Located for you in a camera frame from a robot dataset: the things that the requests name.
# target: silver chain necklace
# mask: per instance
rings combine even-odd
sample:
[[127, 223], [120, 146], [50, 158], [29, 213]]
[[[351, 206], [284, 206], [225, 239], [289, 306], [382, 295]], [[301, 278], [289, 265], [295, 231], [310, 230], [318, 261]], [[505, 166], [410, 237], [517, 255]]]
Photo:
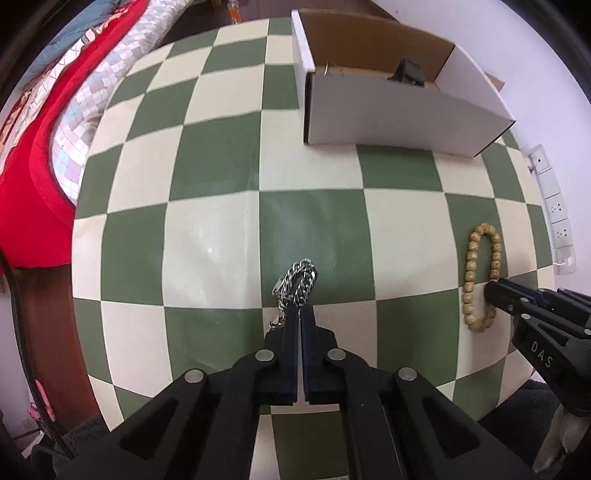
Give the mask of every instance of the silver chain necklace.
[[273, 295], [279, 302], [279, 315], [269, 322], [269, 328], [275, 330], [285, 325], [285, 312], [290, 303], [303, 307], [314, 287], [318, 272], [309, 258], [303, 258], [294, 263], [285, 274], [280, 277], [273, 287]]

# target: orange bottle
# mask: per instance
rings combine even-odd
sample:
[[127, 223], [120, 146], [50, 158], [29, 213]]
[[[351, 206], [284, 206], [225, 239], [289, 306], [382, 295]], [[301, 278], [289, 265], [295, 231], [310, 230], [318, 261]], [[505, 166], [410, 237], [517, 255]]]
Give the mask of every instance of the orange bottle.
[[240, 15], [240, 5], [238, 0], [228, 0], [228, 11], [232, 23], [242, 23], [242, 16]]

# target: pillow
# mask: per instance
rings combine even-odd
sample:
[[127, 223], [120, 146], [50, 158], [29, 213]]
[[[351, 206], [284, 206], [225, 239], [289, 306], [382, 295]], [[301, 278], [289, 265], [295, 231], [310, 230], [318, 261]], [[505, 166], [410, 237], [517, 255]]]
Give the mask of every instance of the pillow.
[[118, 6], [119, 0], [95, 0], [76, 15], [33, 61], [22, 77], [24, 84], [37, 77], [51, 62], [60, 59], [86, 30], [103, 23]]

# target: white wall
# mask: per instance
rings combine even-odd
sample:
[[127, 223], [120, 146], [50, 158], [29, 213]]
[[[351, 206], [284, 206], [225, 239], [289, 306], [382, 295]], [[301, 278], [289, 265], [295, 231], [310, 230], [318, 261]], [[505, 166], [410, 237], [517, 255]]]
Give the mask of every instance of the white wall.
[[374, 0], [403, 23], [461, 45], [505, 82], [522, 150], [542, 144], [569, 210], [577, 271], [557, 286], [591, 294], [591, 105], [550, 46], [500, 0]]
[[14, 337], [10, 296], [0, 293], [0, 408], [4, 412], [4, 425], [12, 436], [35, 428], [27, 413], [28, 392]]

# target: white cardboard box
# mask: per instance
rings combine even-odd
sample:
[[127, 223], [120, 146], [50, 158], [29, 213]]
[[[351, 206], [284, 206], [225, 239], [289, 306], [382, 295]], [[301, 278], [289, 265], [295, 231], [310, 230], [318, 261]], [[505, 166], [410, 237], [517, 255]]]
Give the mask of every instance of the white cardboard box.
[[[302, 9], [291, 19], [305, 143], [474, 157], [515, 122], [484, 71], [449, 40], [360, 14]], [[386, 79], [403, 58], [430, 88]]]

